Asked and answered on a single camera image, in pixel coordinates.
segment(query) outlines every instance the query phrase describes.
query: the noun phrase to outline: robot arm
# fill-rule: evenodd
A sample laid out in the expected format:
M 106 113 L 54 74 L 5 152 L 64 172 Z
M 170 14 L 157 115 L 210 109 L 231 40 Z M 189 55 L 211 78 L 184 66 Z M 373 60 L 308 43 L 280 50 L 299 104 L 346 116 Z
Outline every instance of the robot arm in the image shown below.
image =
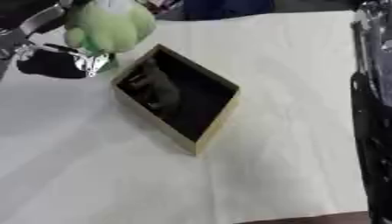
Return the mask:
M 1 9 L 4 15 L 10 10 L 14 16 L 3 16 L 3 21 L 17 18 L 0 31 L 0 78 L 4 75 L 11 62 L 17 55 L 19 70 L 27 74 L 43 74 L 46 76 L 66 79 L 85 78 L 95 76 L 99 69 L 110 61 L 110 55 L 103 53 L 97 56 L 87 56 L 76 49 L 59 45 L 36 45 L 29 40 L 35 32 L 53 25 L 63 25 L 64 17 L 69 9 L 75 5 L 86 4 L 89 0 L 53 0 L 34 1 L 17 0 Z M 35 3 L 29 9 L 26 6 Z

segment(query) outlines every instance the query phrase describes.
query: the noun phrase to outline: table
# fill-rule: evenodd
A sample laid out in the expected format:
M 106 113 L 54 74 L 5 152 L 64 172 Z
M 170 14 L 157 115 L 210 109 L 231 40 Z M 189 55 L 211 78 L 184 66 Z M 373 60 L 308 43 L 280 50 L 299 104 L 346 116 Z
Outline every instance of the table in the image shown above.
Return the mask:
M 0 85 L 0 223 L 226 224 L 366 210 L 349 79 L 352 13 L 159 22 L 156 43 L 241 86 L 200 157 L 114 99 L 110 74 Z M 37 41 L 61 43 L 62 30 Z

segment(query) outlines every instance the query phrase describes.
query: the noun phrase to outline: green plush toy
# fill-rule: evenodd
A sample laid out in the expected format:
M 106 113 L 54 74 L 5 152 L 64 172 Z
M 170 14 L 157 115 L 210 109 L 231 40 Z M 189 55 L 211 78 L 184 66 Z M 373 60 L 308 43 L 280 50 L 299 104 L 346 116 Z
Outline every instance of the green plush toy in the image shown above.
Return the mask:
M 70 12 L 65 40 L 73 48 L 122 53 L 154 29 L 153 15 L 134 0 L 94 0 Z

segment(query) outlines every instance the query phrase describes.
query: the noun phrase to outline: cardboard box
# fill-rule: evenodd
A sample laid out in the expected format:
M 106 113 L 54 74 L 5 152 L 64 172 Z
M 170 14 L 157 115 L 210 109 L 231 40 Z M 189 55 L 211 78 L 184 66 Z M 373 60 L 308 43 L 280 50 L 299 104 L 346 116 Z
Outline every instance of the cardboard box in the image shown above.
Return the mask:
M 178 113 L 165 119 L 150 111 L 126 88 L 127 81 L 150 58 L 179 88 Z M 199 154 L 237 104 L 239 87 L 163 45 L 157 45 L 112 82 L 116 98 L 155 123 L 166 135 L 192 154 Z

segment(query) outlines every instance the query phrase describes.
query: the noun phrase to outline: white tablecloth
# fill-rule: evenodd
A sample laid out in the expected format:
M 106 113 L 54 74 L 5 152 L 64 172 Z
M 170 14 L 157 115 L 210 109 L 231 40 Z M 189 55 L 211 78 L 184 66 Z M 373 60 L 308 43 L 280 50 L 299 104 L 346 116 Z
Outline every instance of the white tablecloth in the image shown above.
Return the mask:
M 366 210 L 352 16 L 159 22 L 122 55 L 125 66 L 161 43 L 241 86 L 200 157 L 119 107 L 108 74 L 52 80 L 11 67 L 0 85 L 0 223 L 226 224 Z

